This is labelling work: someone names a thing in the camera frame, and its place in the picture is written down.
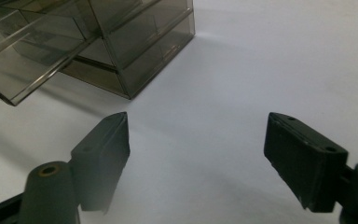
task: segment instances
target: plastic drawer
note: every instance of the plastic drawer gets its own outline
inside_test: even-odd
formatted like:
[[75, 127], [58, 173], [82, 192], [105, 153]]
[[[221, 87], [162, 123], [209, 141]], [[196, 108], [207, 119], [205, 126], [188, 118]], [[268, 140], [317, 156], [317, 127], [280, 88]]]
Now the plastic drawer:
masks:
[[84, 36], [73, 19], [34, 18], [14, 10], [0, 19], [0, 98], [10, 105], [18, 104], [84, 48]]
[[194, 16], [190, 13], [123, 69], [90, 58], [76, 57], [62, 71], [130, 99], [172, 60], [194, 34]]
[[148, 1], [138, 8], [135, 16], [129, 15], [116, 26], [101, 26], [104, 42], [94, 43], [79, 55], [125, 68], [193, 11], [188, 0]]

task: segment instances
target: metal screw hole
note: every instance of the metal screw hole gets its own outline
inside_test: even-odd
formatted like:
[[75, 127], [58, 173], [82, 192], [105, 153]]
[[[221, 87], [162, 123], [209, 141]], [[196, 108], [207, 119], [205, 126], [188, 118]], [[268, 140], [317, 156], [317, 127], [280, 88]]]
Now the metal screw hole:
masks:
[[55, 175], [59, 172], [60, 167], [56, 164], [52, 164], [49, 166], [45, 166], [42, 169], [39, 170], [39, 176], [47, 177], [51, 175]]
[[337, 152], [337, 150], [333, 147], [327, 147], [326, 150], [329, 152]]

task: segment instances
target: brass screw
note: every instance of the brass screw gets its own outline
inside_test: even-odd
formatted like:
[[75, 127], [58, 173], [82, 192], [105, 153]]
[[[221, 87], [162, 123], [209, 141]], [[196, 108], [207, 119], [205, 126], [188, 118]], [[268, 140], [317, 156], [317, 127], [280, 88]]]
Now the brass screw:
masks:
[[58, 166], [57, 164], [51, 164], [41, 168], [38, 174], [39, 176], [42, 177], [48, 177], [57, 174], [59, 171], [60, 171], [60, 166]]

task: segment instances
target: white surface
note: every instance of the white surface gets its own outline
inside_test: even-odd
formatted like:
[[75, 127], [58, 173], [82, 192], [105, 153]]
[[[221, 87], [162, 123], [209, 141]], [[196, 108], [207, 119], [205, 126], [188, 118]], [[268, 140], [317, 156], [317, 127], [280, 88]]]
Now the white surface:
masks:
[[263, 156], [267, 117], [306, 122], [358, 162], [358, 0], [195, 0], [197, 37], [132, 102], [58, 74], [0, 102], [0, 202], [105, 116], [131, 156], [111, 211], [82, 223], [337, 223], [302, 210]]

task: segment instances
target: transparent plastic box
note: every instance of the transparent plastic box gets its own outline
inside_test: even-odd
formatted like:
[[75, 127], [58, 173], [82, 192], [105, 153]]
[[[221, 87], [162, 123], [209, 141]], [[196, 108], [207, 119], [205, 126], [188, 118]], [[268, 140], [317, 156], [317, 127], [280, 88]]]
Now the transparent plastic box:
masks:
[[62, 71], [130, 99], [194, 34], [192, 0], [0, 0], [0, 98]]

